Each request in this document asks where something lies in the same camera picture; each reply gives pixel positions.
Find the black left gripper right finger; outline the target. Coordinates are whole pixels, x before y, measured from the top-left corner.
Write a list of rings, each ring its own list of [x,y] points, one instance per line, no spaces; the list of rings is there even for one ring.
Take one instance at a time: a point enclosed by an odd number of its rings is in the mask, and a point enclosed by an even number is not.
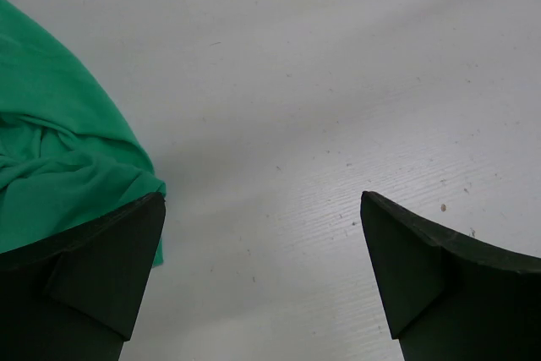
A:
[[[406,360],[538,360],[540,260],[451,230],[373,191],[360,216]]]

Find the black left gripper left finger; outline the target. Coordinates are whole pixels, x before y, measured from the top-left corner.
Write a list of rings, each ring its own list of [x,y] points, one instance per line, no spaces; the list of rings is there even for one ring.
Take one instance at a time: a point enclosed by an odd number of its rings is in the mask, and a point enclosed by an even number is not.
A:
[[[166,207],[152,193],[1,255],[3,360],[117,360],[130,340]]]

